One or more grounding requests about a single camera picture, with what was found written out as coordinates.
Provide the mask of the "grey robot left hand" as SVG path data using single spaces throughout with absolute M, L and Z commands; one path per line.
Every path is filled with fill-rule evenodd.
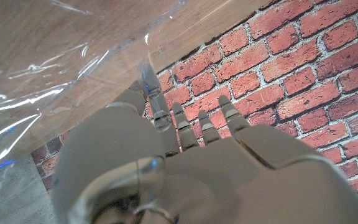
M 251 125 L 226 96 L 200 146 L 153 68 L 68 135 L 53 177 L 59 223 L 358 223 L 358 195 L 312 147 Z

